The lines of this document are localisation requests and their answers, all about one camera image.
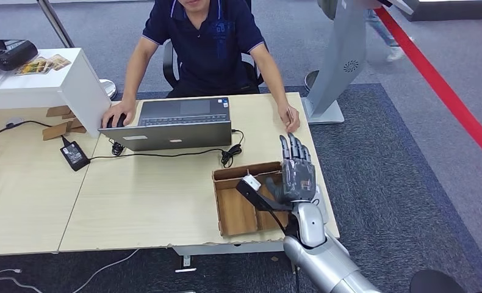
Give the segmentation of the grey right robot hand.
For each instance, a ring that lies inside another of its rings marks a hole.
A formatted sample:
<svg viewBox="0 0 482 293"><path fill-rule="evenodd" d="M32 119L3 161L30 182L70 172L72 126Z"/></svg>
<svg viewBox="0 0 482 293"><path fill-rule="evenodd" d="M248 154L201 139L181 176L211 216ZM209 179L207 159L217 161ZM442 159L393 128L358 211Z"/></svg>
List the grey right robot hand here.
<svg viewBox="0 0 482 293"><path fill-rule="evenodd" d="M313 200L316 194L315 166L308 147L292 133L280 135L282 147L281 183L275 184L273 178L265 180L268 191L277 203L291 206L295 202Z"/></svg>

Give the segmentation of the person's left hand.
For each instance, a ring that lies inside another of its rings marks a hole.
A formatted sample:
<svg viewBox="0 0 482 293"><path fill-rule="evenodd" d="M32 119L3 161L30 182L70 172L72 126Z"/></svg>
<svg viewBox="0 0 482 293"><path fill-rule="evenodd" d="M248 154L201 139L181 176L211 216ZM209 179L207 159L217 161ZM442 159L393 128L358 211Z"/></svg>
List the person's left hand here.
<svg viewBox="0 0 482 293"><path fill-rule="evenodd" d="M293 133L300 127L299 112L290 104L278 104L278 114L288 133Z"/></svg>

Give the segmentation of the person's right hand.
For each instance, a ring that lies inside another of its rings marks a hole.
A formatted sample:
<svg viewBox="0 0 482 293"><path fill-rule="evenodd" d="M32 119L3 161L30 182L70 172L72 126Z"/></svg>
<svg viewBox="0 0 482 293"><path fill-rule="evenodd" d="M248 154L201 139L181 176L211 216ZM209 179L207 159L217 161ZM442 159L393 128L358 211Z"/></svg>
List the person's right hand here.
<svg viewBox="0 0 482 293"><path fill-rule="evenodd" d="M108 128L108 122L111 120L111 127L119 127L129 125L135 117L136 101L123 100L111 106L102 117L102 128Z"/></svg>

